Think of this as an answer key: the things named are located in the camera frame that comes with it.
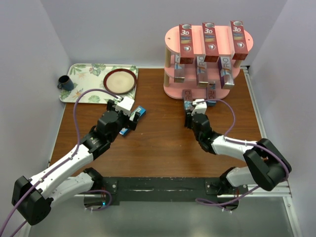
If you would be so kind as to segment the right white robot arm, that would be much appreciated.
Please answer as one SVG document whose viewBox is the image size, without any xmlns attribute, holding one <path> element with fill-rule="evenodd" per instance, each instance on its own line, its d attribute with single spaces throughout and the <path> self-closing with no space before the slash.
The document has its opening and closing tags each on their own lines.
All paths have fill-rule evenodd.
<svg viewBox="0 0 316 237">
<path fill-rule="evenodd" d="M 207 115 L 185 111 L 185 127 L 191 129 L 200 147 L 207 153 L 225 155 L 246 162 L 246 167 L 233 167 L 221 176 L 220 189 L 231 194 L 241 185 L 257 185 L 273 190 L 286 181 L 292 167 L 276 146 L 267 138 L 242 141 L 215 132 Z"/>
</svg>

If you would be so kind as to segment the silver toothpaste box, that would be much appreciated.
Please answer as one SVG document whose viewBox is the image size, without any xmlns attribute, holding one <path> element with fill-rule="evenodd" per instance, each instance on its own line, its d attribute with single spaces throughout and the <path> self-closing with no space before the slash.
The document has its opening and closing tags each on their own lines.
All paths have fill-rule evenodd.
<svg viewBox="0 0 316 237">
<path fill-rule="evenodd" d="M 180 56 L 174 55 L 174 82 L 183 83 L 185 80 L 185 66 L 180 63 Z"/>
<path fill-rule="evenodd" d="M 196 81 L 198 87 L 207 87 L 208 85 L 207 64 L 202 56 L 196 57 Z"/>
<path fill-rule="evenodd" d="M 217 101 L 215 100 L 215 98 L 216 98 L 215 86 L 216 86 L 216 84 L 211 84 L 211 83 L 207 86 L 206 104 L 208 107 L 214 107 L 217 103 Z"/>
<path fill-rule="evenodd" d="M 182 90 L 182 99 L 185 112 L 191 112 L 193 110 L 193 94 L 190 89 Z"/>
<path fill-rule="evenodd" d="M 232 89 L 235 85 L 230 57 L 219 57 L 218 70 L 222 89 Z"/>
</svg>

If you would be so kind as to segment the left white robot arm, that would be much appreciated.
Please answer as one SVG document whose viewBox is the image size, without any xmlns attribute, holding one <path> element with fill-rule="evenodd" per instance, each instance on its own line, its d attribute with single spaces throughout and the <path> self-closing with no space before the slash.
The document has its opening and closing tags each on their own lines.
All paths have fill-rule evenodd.
<svg viewBox="0 0 316 237">
<path fill-rule="evenodd" d="M 95 176 L 84 172 L 75 179 L 70 176 L 105 153 L 122 129 L 135 130 L 139 114 L 131 112 L 134 102 L 129 97 L 109 100 L 96 126 L 70 152 L 41 173 L 15 181 L 12 205 L 28 224 L 41 222 L 53 205 L 70 195 L 101 191 L 102 181 Z"/>
</svg>

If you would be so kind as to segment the blue toothpaste box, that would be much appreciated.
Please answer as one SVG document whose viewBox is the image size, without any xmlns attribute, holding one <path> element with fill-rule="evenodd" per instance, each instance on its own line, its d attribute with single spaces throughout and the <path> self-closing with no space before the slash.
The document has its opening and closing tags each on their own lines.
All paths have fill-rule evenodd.
<svg viewBox="0 0 316 237">
<path fill-rule="evenodd" d="M 146 110 L 141 107 L 141 106 L 138 106 L 132 113 L 131 113 L 131 116 L 130 116 L 130 120 L 133 120 L 134 117 L 135 117 L 135 114 L 136 113 L 139 113 L 140 116 L 139 118 L 143 117 L 145 114 L 146 114 Z M 129 132 L 131 131 L 130 128 L 123 128 L 119 133 L 121 136 L 126 136 Z"/>
</svg>

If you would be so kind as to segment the red toothpaste box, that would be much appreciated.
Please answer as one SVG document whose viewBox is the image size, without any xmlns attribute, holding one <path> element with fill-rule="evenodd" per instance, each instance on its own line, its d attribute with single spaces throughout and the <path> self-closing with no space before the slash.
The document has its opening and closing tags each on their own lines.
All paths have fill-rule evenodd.
<svg viewBox="0 0 316 237">
<path fill-rule="evenodd" d="M 242 21 L 230 21 L 232 34 L 232 59 L 245 60 L 248 55 L 247 42 Z"/>
<path fill-rule="evenodd" d="M 214 23 L 202 23 L 204 61 L 215 63 L 219 58 L 218 44 Z"/>
<path fill-rule="evenodd" d="M 193 33 L 191 24 L 179 24 L 180 64 L 194 61 Z"/>
</svg>

